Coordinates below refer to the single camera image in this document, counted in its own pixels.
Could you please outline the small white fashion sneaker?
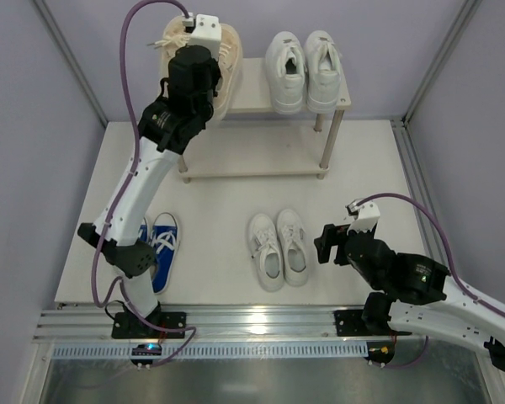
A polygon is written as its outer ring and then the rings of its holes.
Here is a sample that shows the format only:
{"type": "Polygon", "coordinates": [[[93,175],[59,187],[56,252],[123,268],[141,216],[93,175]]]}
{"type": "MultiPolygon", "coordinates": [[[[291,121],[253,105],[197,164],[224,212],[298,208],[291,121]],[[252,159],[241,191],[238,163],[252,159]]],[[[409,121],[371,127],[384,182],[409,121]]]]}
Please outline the small white fashion sneaker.
{"type": "Polygon", "coordinates": [[[247,244],[262,288],[268,292],[280,290],[284,284],[282,252],[275,225],[267,215],[257,214],[250,220],[247,244]]]}
{"type": "Polygon", "coordinates": [[[299,215],[292,209],[282,210],[276,222],[284,260],[284,278],[293,287],[301,287],[308,280],[305,229],[299,215]]]}

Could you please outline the beige canvas sneaker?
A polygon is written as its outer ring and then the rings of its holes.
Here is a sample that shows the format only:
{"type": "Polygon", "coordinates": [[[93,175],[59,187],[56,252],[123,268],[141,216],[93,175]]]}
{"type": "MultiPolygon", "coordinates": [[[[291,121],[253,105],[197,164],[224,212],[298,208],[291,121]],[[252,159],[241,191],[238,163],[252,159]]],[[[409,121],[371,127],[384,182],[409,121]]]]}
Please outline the beige canvas sneaker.
{"type": "Polygon", "coordinates": [[[162,32],[162,38],[148,46],[159,53],[159,80],[168,76],[168,63],[175,57],[178,49],[189,43],[190,33],[183,25],[183,16],[173,18],[162,32]]]}
{"type": "Polygon", "coordinates": [[[219,68],[221,79],[213,100],[214,114],[211,122],[223,120],[230,107],[234,90],[242,72],[242,42],[237,31],[229,24],[221,24],[219,68]]]}

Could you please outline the large white sneaker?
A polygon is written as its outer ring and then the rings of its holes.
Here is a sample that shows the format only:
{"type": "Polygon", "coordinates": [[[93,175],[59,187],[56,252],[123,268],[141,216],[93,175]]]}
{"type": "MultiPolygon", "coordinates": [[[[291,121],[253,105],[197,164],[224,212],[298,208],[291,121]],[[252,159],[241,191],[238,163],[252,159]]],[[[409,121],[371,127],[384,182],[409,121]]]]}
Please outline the large white sneaker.
{"type": "Polygon", "coordinates": [[[274,111],[297,114],[303,108],[306,86],[305,56],[298,38],[289,31],[277,33],[264,61],[274,111]]]}
{"type": "Polygon", "coordinates": [[[307,107],[315,114],[330,114],[336,108],[342,81],[342,64],[331,35],[312,32],[304,47],[308,73],[307,107]]]}

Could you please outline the blue canvas sneaker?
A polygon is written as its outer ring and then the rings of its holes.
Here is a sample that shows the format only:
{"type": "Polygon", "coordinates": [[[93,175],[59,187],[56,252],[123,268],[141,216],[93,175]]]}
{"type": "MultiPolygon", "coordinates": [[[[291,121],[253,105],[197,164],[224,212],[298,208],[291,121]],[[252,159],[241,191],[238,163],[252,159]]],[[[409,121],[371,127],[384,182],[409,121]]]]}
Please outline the blue canvas sneaker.
{"type": "Polygon", "coordinates": [[[156,294],[161,294],[168,286],[180,236],[178,221],[173,214],[163,212],[154,220],[150,235],[151,246],[155,251],[155,269],[151,284],[156,294]]]}
{"type": "Polygon", "coordinates": [[[138,239],[142,242],[148,242],[148,223],[146,218],[142,219],[142,223],[139,228],[138,239]]]}

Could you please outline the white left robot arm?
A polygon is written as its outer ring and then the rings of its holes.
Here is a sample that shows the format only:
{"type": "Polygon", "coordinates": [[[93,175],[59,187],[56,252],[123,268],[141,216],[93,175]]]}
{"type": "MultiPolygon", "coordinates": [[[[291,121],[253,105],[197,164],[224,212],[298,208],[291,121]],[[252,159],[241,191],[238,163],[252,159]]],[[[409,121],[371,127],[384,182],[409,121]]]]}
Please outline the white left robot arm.
{"type": "Polygon", "coordinates": [[[161,94],[143,111],[133,129],[136,143],[130,163],[108,206],[77,234],[115,266],[130,311],[148,318],[159,302],[150,267],[155,251],[139,238],[148,207],[167,173],[214,113],[213,97],[221,71],[201,45],[180,48],[160,81],[161,94]]]}

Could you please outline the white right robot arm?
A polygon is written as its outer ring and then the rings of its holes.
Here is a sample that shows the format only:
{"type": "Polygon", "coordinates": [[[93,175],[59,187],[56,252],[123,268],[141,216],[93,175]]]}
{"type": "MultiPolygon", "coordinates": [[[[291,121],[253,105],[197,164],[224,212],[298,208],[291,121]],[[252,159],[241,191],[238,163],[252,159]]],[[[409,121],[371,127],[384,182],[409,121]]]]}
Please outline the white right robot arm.
{"type": "Polygon", "coordinates": [[[395,252],[373,231],[348,225],[324,226],[314,246],[320,264],[349,265],[372,289],[361,314],[371,334],[437,338],[487,354],[505,372],[505,318],[460,290],[443,264],[395,252]]]}

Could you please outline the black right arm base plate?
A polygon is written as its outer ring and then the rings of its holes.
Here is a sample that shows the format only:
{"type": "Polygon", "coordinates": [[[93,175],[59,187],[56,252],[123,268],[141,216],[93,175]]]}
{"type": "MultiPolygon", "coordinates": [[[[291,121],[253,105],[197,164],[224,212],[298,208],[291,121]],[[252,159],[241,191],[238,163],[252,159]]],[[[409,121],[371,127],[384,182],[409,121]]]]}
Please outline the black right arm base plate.
{"type": "Polygon", "coordinates": [[[338,337],[410,336],[411,332],[395,331],[388,325],[389,314],[373,314],[364,309],[342,309],[333,312],[338,337]]]}

